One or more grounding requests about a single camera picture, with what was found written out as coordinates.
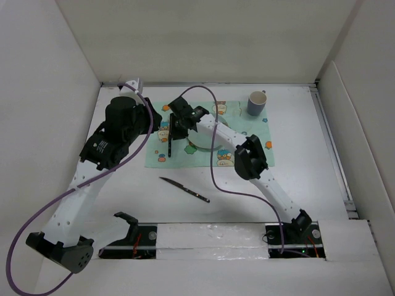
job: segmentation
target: table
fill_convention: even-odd
[[[271,171],[277,181],[313,220],[348,219],[308,86],[208,84],[208,87],[220,101],[247,100],[251,92],[264,89],[276,163]],[[169,103],[184,89],[186,86],[151,86],[144,88],[143,95],[153,102]],[[104,121],[106,106],[118,95],[117,87],[101,88],[88,136]],[[190,91],[185,99],[212,100],[204,89]],[[140,136],[131,145],[131,152],[142,139]],[[217,191],[208,167],[145,168],[145,153],[143,149],[108,180],[96,200],[90,220],[123,211],[141,223],[276,221],[272,210],[259,200]],[[220,187],[261,195],[252,184],[242,180],[234,168],[214,170]],[[180,182],[208,197],[211,203],[192,198],[160,180],[160,176]]]

